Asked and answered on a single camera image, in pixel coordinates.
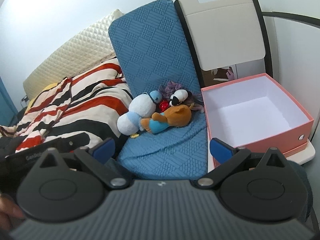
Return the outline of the person's left hand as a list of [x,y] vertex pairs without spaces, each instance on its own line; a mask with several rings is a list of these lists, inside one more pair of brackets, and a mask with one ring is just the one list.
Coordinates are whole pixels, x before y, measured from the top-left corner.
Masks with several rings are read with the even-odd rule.
[[24,222],[25,217],[20,207],[6,194],[0,200],[1,229],[10,231]]

